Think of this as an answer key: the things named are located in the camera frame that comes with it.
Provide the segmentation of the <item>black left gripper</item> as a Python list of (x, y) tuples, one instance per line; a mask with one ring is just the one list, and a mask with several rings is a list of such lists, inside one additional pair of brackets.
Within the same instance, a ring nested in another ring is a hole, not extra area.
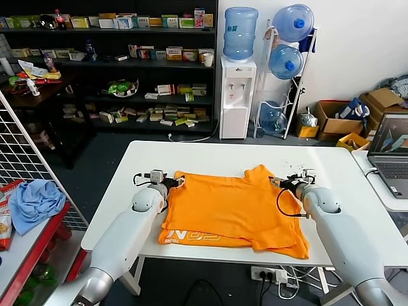
[(166, 188), (180, 188), (185, 184), (186, 178), (185, 176), (181, 176), (179, 178), (166, 178)]

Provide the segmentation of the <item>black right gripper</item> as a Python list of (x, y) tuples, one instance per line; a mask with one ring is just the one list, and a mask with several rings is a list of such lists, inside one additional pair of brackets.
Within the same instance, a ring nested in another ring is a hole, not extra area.
[(287, 189), (289, 191), (296, 191), (299, 181), (295, 179), (284, 180), (279, 177), (269, 177), (271, 184), (280, 189)]

